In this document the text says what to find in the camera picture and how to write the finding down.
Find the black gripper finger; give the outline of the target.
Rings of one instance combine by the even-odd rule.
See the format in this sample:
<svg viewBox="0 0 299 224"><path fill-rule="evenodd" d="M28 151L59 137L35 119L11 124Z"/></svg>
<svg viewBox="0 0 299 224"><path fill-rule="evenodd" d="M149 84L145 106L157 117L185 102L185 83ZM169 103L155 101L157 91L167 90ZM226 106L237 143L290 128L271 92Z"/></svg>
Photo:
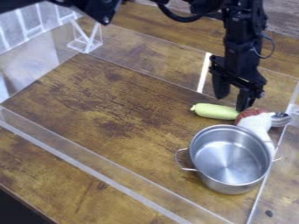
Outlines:
<svg viewBox="0 0 299 224"><path fill-rule="evenodd" d="M230 77L222 73L213 74L214 94L218 99L223 99L230 94Z"/></svg>
<svg viewBox="0 0 299 224"><path fill-rule="evenodd" d="M254 105L259 98L259 90L255 88L243 87L238 93L237 111L242 112Z"/></svg>

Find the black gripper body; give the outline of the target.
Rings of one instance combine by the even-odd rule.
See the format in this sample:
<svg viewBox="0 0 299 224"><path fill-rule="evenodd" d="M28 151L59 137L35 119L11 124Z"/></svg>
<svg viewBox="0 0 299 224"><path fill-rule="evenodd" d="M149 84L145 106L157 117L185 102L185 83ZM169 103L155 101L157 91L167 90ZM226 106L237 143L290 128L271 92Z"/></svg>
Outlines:
<svg viewBox="0 0 299 224"><path fill-rule="evenodd" d="M258 71L262 44L262 38L254 38L245 43L225 38L225 56L210 56L210 73L221 73L230 77L230 85L239 89L258 89L259 95L267 84L267 80Z"/></svg>

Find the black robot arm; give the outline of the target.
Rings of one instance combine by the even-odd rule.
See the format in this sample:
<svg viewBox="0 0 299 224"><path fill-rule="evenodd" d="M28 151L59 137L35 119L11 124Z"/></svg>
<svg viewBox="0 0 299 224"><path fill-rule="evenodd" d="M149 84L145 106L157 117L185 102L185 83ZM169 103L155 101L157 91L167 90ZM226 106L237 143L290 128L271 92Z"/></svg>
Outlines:
<svg viewBox="0 0 299 224"><path fill-rule="evenodd" d="M267 15L263 0L191 0L191 13L222 12L225 56L210 56L214 94L223 99L239 89L237 111L249 109L265 93L267 80L258 71Z"/></svg>

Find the black robot base link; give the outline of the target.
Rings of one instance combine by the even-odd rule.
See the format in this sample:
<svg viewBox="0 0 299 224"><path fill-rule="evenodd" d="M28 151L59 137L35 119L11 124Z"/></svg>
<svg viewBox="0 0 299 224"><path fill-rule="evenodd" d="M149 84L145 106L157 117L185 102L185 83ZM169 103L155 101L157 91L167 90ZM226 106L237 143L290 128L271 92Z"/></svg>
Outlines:
<svg viewBox="0 0 299 224"><path fill-rule="evenodd" d="M42 2L73 8L87 14L103 25L111 23L122 4L122 0L0 0L0 14Z"/></svg>

